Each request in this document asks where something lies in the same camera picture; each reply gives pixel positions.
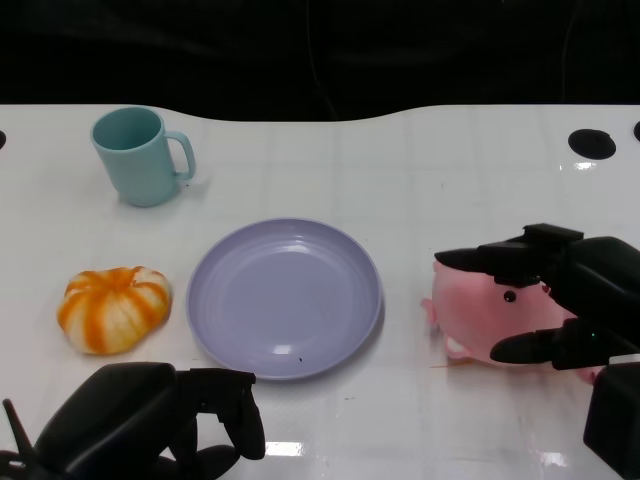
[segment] orange pumpkin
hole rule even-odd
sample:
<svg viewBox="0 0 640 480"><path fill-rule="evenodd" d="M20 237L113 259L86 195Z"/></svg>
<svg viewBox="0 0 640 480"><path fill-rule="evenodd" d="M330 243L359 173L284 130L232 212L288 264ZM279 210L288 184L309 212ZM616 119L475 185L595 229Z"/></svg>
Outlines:
<svg viewBox="0 0 640 480"><path fill-rule="evenodd" d="M167 279L145 267L87 271L71 279L58 323L81 352L124 352L160 325L171 307Z"/></svg>

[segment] purple plate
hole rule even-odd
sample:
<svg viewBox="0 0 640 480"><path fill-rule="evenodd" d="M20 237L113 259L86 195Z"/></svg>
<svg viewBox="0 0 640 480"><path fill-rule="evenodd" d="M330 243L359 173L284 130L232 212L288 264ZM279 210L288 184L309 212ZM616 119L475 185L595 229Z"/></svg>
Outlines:
<svg viewBox="0 0 640 480"><path fill-rule="evenodd" d="M327 370L373 330L382 286L348 235L299 219L255 223L223 238L196 268L187 318L214 360L258 378Z"/></svg>

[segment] teal mug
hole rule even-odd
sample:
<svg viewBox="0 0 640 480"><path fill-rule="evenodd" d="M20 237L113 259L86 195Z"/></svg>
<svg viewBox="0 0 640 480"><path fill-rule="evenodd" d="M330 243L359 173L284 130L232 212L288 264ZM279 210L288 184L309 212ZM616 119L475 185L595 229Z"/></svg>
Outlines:
<svg viewBox="0 0 640 480"><path fill-rule="evenodd" d="M189 171L177 173L167 139L182 144ZM107 113L91 129L91 141L111 183L123 200L137 207L152 207L179 190L178 180L196 172L193 148L186 135L166 132L160 115L143 107Z"/></svg>

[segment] black hole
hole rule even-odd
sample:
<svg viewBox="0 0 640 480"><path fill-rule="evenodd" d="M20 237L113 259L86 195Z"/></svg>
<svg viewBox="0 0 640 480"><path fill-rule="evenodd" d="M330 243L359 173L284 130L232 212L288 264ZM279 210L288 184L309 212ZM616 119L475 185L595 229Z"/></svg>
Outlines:
<svg viewBox="0 0 640 480"><path fill-rule="evenodd" d="M616 144L607 132L576 130L569 135L571 150L590 160L604 160L616 153Z"/></svg>

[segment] white table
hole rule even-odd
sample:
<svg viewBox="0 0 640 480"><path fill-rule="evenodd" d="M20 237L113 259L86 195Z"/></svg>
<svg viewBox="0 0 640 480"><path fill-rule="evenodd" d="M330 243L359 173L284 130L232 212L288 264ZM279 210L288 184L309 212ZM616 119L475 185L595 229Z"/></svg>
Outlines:
<svg viewBox="0 0 640 480"><path fill-rule="evenodd" d="M119 203L89 142L113 106L0 106L0 396L32 440L110 362L211 366L185 317L190 274L232 230L268 217L322 220L376 262L386 320L353 361L297 383L260 383L267 457L228 479L615 479L582 443L591 388L570 372L447 365L420 300L432 256L547 221L640 246L635 107L434 107L338 124L230 123L159 110L186 133L197 177L159 207ZM609 132L616 155L575 155L578 128ZM176 157L184 162L177 145ZM87 357L55 320L86 269L146 265L174 287L168 323L132 352ZM226 442L200 417L200 446ZM0 449L14 449L0 420Z"/></svg>

